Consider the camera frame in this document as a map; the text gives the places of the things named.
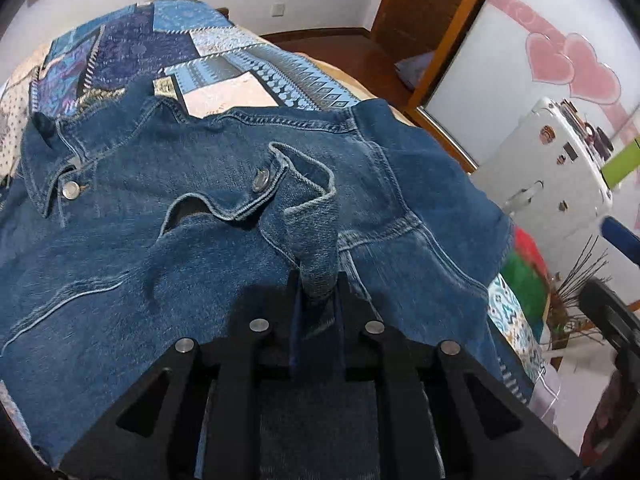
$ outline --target metal button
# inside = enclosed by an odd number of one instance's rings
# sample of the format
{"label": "metal button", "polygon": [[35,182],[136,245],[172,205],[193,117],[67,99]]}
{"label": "metal button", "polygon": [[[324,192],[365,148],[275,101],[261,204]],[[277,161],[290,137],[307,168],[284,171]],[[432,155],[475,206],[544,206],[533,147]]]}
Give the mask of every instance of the metal button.
{"label": "metal button", "polygon": [[269,322],[266,319],[258,318],[249,323],[249,328],[254,332],[264,332],[269,328]]}
{"label": "metal button", "polygon": [[455,341],[443,341],[440,349],[446,355],[458,355],[460,353],[460,345]]}
{"label": "metal button", "polygon": [[364,330],[370,334],[382,334],[385,331],[385,326],[379,321],[369,321],[364,326]]}
{"label": "metal button", "polygon": [[75,200],[80,196],[80,186],[73,180],[62,186],[62,195],[68,200]]}
{"label": "metal button", "polygon": [[267,187],[268,183],[269,183],[269,170],[267,169],[258,170],[258,173],[254,178],[254,184],[252,186],[254,193],[260,193],[261,191],[263,191],[264,188]]}
{"label": "metal button", "polygon": [[193,350],[195,344],[193,343],[193,339],[189,339],[188,337],[183,337],[182,339],[178,339],[175,342],[175,349],[181,354],[186,354]]}

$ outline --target pink heart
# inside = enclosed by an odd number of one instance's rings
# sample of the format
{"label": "pink heart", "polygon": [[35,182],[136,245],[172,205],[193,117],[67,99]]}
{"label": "pink heart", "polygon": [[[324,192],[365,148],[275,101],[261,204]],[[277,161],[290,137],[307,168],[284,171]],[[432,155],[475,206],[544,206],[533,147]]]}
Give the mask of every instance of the pink heart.
{"label": "pink heart", "polygon": [[569,85],[571,97],[577,97],[599,105],[612,105],[620,98],[622,89],[615,72],[598,63],[591,43],[580,34],[569,34],[562,51],[571,59],[575,77]]}
{"label": "pink heart", "polygon": [[566,85],[574,79],[574,64],[544,34],[529,34],[526,48],[533,81]]}

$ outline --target reddish brown floor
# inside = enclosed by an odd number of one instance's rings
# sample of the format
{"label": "reddish brown floor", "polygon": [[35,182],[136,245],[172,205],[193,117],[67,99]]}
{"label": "reddish brown floor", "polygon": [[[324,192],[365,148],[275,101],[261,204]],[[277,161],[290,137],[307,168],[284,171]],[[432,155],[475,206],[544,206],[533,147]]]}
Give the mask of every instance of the reddish brown floor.
{"label": "reddish brown floor", "polygon": [[391,58],[364,36],[323,36],[276,44],[337,66],[396,108],[404,107],[411,95],[396,75]]}

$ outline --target wall outlet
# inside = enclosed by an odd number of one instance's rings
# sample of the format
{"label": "wall outlet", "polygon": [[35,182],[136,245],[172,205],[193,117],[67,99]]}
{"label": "wall outlet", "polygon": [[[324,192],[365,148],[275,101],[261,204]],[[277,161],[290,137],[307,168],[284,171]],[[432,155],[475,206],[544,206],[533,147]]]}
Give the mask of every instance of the wall outlet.
{"label": "wall outlet", "polygon": [[284,4],[273,4],[271,6],[272,16],[284,16]]}

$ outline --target bed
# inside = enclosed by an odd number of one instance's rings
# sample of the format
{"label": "bed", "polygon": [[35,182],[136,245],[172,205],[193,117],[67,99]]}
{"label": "bed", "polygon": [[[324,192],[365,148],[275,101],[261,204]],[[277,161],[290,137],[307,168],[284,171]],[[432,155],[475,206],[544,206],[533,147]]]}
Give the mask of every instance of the bed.
{"label": "bed", "polygon": [[[281,50],[203,2],[139,2],[39,46],[0,87],[0,181],[10,185],[17,171],[22,130],[31,116],[73,117],[118,99],[140,77],[152,78],[156,94],[176,99],[197,117],[233,106],[331,110],[375,97],[340,69]],[[488,313],[505,385],[552,425],[557,376],[500,275],[489,288]],[[29,441],[1,381],[0,400]]]}

